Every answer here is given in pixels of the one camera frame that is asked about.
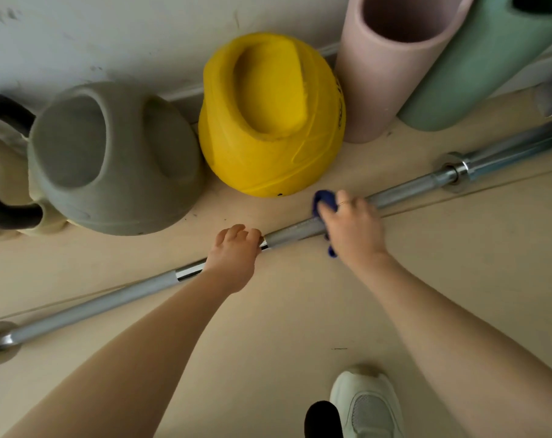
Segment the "person's left hand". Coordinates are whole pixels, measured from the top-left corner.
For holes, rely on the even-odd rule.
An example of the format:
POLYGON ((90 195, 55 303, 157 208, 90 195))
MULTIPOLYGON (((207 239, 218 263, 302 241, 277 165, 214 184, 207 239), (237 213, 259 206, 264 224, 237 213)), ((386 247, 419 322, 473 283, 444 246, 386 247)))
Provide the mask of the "person's left hand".
POLYGON ((202 275, 223 293, 239 292, 252 278, 259 253, 243 243, 217 249, 215 239, 202 275))

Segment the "person's right hand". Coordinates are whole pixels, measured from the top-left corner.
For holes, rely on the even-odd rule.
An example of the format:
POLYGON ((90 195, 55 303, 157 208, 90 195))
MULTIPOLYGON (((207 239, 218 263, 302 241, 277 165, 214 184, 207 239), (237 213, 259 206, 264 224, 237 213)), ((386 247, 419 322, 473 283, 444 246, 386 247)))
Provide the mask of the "person's right hand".
POLYGON ((355 274, 370 271, 381 259, 389 257, 382 221, 376 209, 367 205, 368 218, 325 220, 333 251, 355 274))

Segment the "blue cloth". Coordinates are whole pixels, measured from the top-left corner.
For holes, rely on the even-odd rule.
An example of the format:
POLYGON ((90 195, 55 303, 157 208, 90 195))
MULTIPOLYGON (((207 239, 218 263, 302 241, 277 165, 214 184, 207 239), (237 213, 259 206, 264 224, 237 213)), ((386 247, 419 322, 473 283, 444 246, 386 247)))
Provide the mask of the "blue cloth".
POLYGON ((331 210, 332 213, 338 212, 338 204, 335 192, 330 190, 318 190, 314 193, 311 205, 312 217, 315 218, 318 222, 323 224, 324 227, 324 238, 326 241, 330 242, 330 234, 328 231, 328 226, 325 220, 323 219, 323 214, 320 212, 320 205, 326 206, 331 210))

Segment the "person's right forearm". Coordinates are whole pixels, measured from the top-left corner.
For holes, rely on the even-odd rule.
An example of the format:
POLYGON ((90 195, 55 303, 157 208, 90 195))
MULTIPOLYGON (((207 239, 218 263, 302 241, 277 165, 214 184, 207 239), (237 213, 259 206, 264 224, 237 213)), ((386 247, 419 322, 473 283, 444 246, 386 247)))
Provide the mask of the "person's right forearm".
POLYGON ((473 438, 552 438, 552 369, 388 254, 341 256, 473 438))

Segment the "person's left forearm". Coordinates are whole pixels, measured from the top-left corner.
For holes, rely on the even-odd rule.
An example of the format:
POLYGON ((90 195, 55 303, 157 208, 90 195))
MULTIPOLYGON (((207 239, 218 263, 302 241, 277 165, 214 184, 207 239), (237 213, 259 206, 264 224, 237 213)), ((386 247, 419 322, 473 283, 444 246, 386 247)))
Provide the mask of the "person's left forearm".
POLYGON ((205 328, 254 265, 214 265, 82 363, 2 438, 153 438, 205 328))

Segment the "yellow soft kettlebell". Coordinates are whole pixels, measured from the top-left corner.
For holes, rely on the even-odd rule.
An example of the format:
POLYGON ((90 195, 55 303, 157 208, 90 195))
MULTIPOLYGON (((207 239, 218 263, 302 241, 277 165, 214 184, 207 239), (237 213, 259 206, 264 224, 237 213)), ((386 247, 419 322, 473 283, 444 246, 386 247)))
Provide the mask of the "yellow soft kettlebell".
POLYGON ((253 197, 316 183, 340 151, 346 112, 324 57, 292 36, 253 33, 217 49, 203 70, 199 142, 213 173, 253 197))

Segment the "pink foam roller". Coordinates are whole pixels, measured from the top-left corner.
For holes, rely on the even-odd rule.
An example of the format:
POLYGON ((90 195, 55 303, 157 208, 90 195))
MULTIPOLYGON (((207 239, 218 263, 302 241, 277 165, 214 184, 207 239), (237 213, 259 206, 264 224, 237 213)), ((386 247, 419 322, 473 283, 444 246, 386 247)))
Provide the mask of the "pink foam roller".
POLYGON ((335 73, 344 141, 382 135, 461 28, 474 0, 348 0, 335 73))

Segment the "grey soft kettlebell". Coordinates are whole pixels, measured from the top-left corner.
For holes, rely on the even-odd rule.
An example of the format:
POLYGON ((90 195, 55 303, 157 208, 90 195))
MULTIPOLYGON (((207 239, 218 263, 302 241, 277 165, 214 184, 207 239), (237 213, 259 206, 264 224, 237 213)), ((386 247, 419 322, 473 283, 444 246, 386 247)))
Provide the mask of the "grey soft kettlebell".
POLYGON ((205 187, 189 122, 143 88, 97 82, 67 89, 35 118, 31 175, 70 222, 107 235, 161 231, 181 220, 205 187))

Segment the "green foam roller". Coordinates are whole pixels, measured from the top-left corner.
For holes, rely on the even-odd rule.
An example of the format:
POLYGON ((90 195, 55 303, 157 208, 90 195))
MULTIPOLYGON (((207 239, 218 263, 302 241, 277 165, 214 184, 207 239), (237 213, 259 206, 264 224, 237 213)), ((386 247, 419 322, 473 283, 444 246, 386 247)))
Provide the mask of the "green foam roller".
POLYGON ((444 130, 551 45, 552 0, 475 0, 398 118, 416 130, 444 130))

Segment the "black trouser leg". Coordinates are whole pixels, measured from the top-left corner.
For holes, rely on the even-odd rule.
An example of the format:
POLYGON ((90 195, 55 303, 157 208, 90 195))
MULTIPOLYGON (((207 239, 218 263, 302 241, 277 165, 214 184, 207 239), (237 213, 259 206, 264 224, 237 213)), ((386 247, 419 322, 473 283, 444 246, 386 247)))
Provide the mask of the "black trouser leg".
POLYGON ((306 412, 304 438, 344 438, 338 409, 329 401, 317 401, 306 412))

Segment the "white sneaker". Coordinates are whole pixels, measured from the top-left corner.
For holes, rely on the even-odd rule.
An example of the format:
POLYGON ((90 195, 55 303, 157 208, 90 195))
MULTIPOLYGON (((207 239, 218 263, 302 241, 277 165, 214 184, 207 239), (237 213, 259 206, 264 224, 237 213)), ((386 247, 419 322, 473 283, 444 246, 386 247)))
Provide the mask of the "white sneaker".
POLYGON ((343 438, 405 438, 403 412, 388 377, 370 367, 343 371, 333 383, 343 438))

